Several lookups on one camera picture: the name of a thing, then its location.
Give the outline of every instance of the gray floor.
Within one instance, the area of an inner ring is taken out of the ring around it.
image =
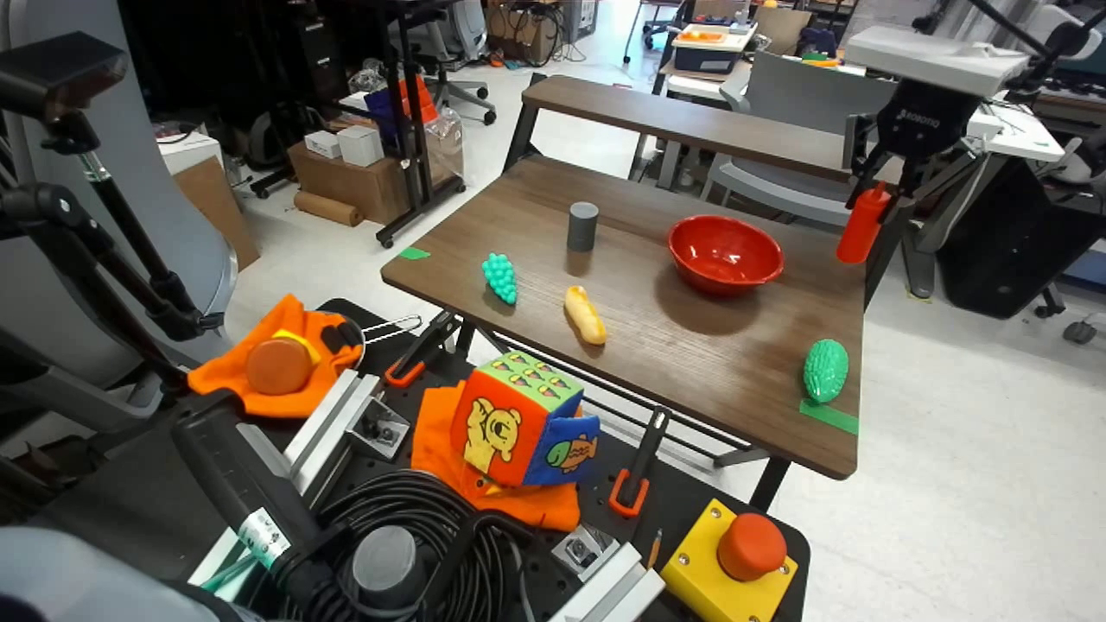
[[[633,0],[602,6],[597,34],[570,48],[549,73],[602,85],[649,85],[649,60],[622,70]],[[471,70],[490,85],[500,109],[493,128],[466,120],[471,195],[500,169],[527,70]],[[539,149],[625,176],[636,136],[554,117]],[[413,229],[413,247],[463,196]],[[241,275],[228,330],[241,335],[285,294],[307,303],[349,299],[376,314],[429,313],[386,291],[376,270],[399,254],[373,239],[376,224],[339,229],[292,212],[292,189],[254,204],[264,260]],[[1100,567],[1106,543],[1106,340],[1067,345],[1060,330],[1102,309],[1073,294],[1063,317],[992,323],[903,288],[888,275],[863,323],[860,469],[827,481],[793,469],[773,514],[813,543],[813,622],[929,622],[929,619],[1106,619]],[[691,475],[734,495],[751,495],[762,466],[710,475],[667,453]]]

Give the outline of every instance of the green toy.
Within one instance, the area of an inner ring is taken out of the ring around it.
[[[516,263],[509,257],[490,254],[485,260],[485,283],[500,303],[519,303]]]
[[[835,340],[818,340],[810,345],[801,363],[801,392],[813,406],[835,400],[847,376],[850,376],[850,354]]]

